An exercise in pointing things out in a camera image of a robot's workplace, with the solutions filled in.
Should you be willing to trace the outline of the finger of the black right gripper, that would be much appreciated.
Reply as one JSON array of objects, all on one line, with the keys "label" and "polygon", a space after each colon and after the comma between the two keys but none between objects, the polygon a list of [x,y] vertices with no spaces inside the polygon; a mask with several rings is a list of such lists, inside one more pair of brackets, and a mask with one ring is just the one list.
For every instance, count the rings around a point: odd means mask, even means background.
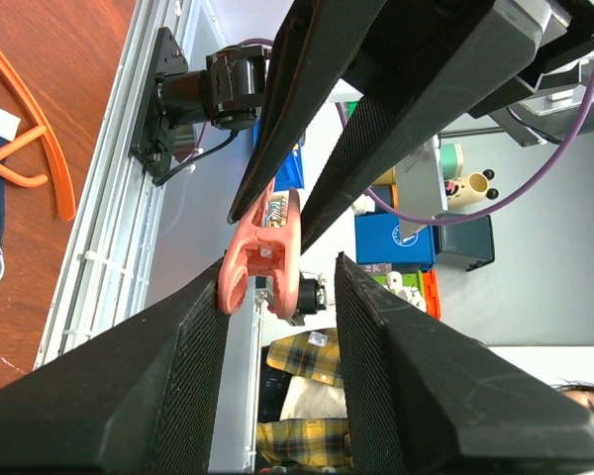
[{"label": "finger of the black right gripper", "polygon": [[271,49],[257,142],[228,214],[239,221],[355,58],[383,1],[295,1]]},{"label": "finger of the black right gripper", "polygon": [[308,249],[388,168],[529,66],[542,1],[389,1],[351,84],[363,94],[301,214]]}]

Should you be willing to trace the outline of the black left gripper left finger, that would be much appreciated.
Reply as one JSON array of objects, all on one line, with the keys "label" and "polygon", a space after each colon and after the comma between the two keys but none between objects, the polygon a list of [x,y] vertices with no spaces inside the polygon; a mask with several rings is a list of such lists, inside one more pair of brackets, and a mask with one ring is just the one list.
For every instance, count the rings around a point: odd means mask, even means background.
[{"label": "black left gripper left finger", "polygon": [[219,271],[1,388],[0,472],[206,472],[230,322]]}]

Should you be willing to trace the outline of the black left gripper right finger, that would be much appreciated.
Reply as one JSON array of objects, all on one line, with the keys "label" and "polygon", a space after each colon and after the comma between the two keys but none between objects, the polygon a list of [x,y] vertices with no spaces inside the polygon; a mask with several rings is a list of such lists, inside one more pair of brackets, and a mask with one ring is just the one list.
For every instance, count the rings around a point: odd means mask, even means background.
[{"label": "black left gripper right finger", "polygon": [[594,471],[594,420],[544,382],[336,261],[350,450],[361,473]]}]

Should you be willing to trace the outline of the orange plastic hanger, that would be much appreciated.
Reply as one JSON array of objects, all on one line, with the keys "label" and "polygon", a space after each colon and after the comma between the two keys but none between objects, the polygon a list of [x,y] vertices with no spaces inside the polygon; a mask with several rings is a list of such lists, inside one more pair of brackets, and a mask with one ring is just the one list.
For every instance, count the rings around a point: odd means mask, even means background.
[{"label": "orange plastic hanger", "polygon": [[0,176],[11,183],[24,188],[36,188],[49,181],[44,174],[24,176],[4,165],[2,161],[34,140],[41,139],[49,164],[58,214],[66,221],[76,215],[76,201],[68,164],[59,140],[42,107],[33,93],[0,49],[0,75],[19,99],[35,125],[28,131],[15,137],[11,142],[0,147]]}]

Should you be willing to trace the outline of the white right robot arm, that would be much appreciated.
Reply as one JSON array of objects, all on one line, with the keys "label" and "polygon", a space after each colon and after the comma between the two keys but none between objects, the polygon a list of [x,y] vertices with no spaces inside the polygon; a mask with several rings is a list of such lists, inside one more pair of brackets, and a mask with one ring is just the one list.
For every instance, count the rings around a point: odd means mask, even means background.
[{"label": "white right robot arm", "polygon": [[[594,51],[594,1],[296,1],[271,48],[232,46],[155,90],[173,124],[259,124],[228,219],[235,243],[299,256],[386,169],[462,114],[527,98]],[[261,199],[339,80],[360,100],[305,206],[256,230]]]}]

